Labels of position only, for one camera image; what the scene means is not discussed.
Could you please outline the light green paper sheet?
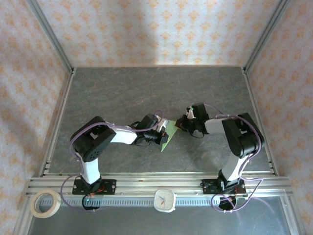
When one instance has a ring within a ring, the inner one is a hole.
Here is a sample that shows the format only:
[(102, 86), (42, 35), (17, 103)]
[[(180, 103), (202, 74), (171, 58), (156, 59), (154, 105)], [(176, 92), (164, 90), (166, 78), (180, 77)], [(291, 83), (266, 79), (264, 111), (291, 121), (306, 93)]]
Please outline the light green paper sheet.
[(174, 134), (176, 133), (177, 130), (178, 130), (178, 128), (176, 127), (176, 122), (172, 121), (172, 120), (168, 120), (167, 124), (164, 127), (164, 131), (168, 135), (168, 139), (167, 139), (167, 142), (164, 142), (162, 144), (161, 152), (164, 151), (165, 147), (169, 144), (170, 140), (172, 139), (172, 137), (174, 136)]

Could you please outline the white square clock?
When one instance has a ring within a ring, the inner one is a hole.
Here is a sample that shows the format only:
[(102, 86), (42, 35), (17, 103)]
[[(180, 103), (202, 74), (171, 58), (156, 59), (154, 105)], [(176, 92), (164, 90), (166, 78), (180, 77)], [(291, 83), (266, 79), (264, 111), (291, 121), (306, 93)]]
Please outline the white square clock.
[(170, 213), (176, 209), (177, 195), (168, 189), (159, 189), (154, 196), (154, 208), (158, 212)]

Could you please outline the cream masking tape roll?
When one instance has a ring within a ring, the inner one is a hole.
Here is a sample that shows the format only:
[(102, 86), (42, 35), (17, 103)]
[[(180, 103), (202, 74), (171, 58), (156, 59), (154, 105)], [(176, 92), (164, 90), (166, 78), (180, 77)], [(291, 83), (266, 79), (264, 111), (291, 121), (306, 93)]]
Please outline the cream masking tape roll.
[[(49, 195), (52, 197), (52, 205), (51, 207), (45, 211), (42, 212), (39, 208), (39, 201), (40, 199), (43, 199), (44, 196)], [(30, 211), (32, 215), (36, 218), (49, 218), (52, 217), (60, 208), (61, 206), (61, 197), (59, 193), (50, 190), (50, 189), (44, 189), (39, 191), (32, 199), (30, 204)]]

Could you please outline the aluminium mounting rail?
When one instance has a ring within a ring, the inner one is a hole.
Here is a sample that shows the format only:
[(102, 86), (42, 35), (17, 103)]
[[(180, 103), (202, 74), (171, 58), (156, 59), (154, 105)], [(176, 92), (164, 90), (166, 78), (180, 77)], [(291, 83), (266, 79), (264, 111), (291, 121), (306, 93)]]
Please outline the aluminium mounting rail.
[[(254, 196), (282, 196), (292, 195), (291, 183), (287, 177), (273, 174), (248, 174), (246, 178), (263, 178), (263, 182), (256, 189)], [(60, 192), (62, 183), (65, 183), (65, 196), (72, 195), (74, 177), (66, 181), (67, 175), (47, 174), (43, 177), (31, 178), (26, 188), (27, 196), (34, 196), (41, 190), (51, 189)], [(151, 196), (158, 189), (169, 189), (178, 196), (200, 197), (203, 194), (200, 186), (203, 179), (216, 179), (217, 175), (203, 172), (175, 172), (175, 173), (107, 173), (103, 179), (117, 181), (117, 196)]]

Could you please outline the aluminium side rail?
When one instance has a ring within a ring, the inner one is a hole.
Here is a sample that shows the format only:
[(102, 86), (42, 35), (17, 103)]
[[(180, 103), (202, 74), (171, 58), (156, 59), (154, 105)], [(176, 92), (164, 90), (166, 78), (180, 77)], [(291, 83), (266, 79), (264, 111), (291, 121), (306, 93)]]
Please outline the aluminium side rail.
[(65, 87), (63, 89), (62, 96), (61, 96), (61, 101), (59, 102), (59, 105), (58, 105), (58, 111), (57, 111), (57, 114), (55, 116), (56, 118), (55, 118), (55, 122), (53, 125), (52, 133), (51, 133), (51, 136), (49, 138), (48, 146), (47, 146), (47, 149), (45, 151), (43, 161), (41, 163), (41, 167), (40, 167), (40, 170), (38, 173), (39, 177), (43, 177), (44, 175), (48, 174), (48, 172), (46, 173), (46, 171), (47, 171), (46, 165), (48, 165), (48, 167), (49, 167), (51, 164), (51, 160), (53, 158), (54, 149), (55, 149), (56, 142), (57, 142), (58, 135), (59, 135), (59, 131), (61, 128), (67, 98), (68, 98), (70, 87), (71, 87), (73, 78), (76, 74), (76, 71), (77, 71), (77, 67), (74, 67), (72, 69), (72, 71), (70, 72), (68, 79), (66, 80)]
[(252, 90), (251, 82), (249, 81), (248, 73), (247, 73), (245, 67), (241, 67), (241, 71), (242, 71), (242, 74), (244, 76), (244, 79), (245, 79), (245, 82), (246, 82), (246, 85), (247, 85), (247, 89), (248, 89), (248, 92), (249, 92), (249, 96), (250, 96), (250, 99), (251, 99), (251, 103), (252, 103), (252, 106), (253, 106), (253, 110), (254, 110), (254, 113), (255, 113), (255, 117), (256, 117), (256, 120), (257, 120), (257, 124), (258, 124), (259, 130), (260, 130), (261, 134), (264, 136), (264, 139), (265, 139), (264, 149), (265, 149), (265, 152), (266, 152), (266, 155), (267, 155), (268, 165), (269, 165), (269, 168), (270, 168), (270, 173), (275, 175), (275, 176), (279, 176), (279, 173), (277, 172), (277, 169), (276, 169), (276, 166), (275, 166), (275, 158), (273, 156), (271, 147), (270, 147), (270, 145), (268, 144), (268, 141), (267, 141), (267, 135), (266, 135), (266, 132), (265, 132), (265, 129), (264, 129), (264, 125), (262, 123), (261, 113), (260, 113), (260, 110), (259, 110), (259, 108), (257, 106), (256, 98), (255, 98), (254, 92)]

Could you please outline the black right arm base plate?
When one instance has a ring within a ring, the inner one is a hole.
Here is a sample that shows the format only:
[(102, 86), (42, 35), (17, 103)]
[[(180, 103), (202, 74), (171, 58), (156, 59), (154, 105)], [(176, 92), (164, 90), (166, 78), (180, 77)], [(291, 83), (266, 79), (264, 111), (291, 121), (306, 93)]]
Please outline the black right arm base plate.
[(204, 194), (246, 194), (242, 179), (226, 183), (220, 179), (202, 179), (200, 186)]

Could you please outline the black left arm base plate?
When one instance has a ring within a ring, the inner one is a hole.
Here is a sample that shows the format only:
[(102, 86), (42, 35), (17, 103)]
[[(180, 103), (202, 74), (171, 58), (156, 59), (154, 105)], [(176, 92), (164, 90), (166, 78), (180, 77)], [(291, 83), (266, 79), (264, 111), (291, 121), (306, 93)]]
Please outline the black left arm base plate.
[(75, 179), (72, 189), (73, 195), (114, 195), (116, 180), (98, 179), (93, 184), (87, 184), (83, 179)]

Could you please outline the aluminium frame post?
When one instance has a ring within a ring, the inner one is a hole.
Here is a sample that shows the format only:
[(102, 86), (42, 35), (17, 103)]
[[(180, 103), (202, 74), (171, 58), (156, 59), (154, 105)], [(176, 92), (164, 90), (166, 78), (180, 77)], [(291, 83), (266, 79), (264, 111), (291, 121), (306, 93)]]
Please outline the aluminium frame post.
[(30, 197), (24, 198), (13, 235), (28, 235), (32, 220), (32, 213), (30, 211), (31, 201), (32, 198)]
[(272, 32), (274, 31), (276, 25), (278, 24), (280, 18), (286, 11), (291, 0), (279, 0), (276, 9), (274, 10), (272, 16), (269, 19), (264, 31), (262, 32), (255, 48), (253, 49), (246, 65), (242, 67), (242, 71), (244, 74), (248, 74), (248, 72), (253, 67), (254, 63), (256, 62), (259, 54), (261, 53), (263, 47), (267, 43), (269, 37), (271, 36)]
[(38, 0), (26, 0), (29, 7), (31, 8), (32, 12), (34, 13), (35, 17), (37, 18), (41, 28), (43, 29), (45, 35), (50, 40), (54, 50), (56, 51), (57, 55), (59, 56), (62, 64), (66, 68), (66, 70), (69, 73), (72, 73), (74, 70), (74, 67), (71, 65), (68, 57), (66, 56), (59, 40), (56, 37), (56, 34), (54, 33), (47, 17), (45, 16), (42, 8), (40, 7), (40, 4), (38, 3)]
[(298, 222), (294, 199), (292, 196), (280, 196), (284, 215), (291, 235), (301, 235), (301, 226)]

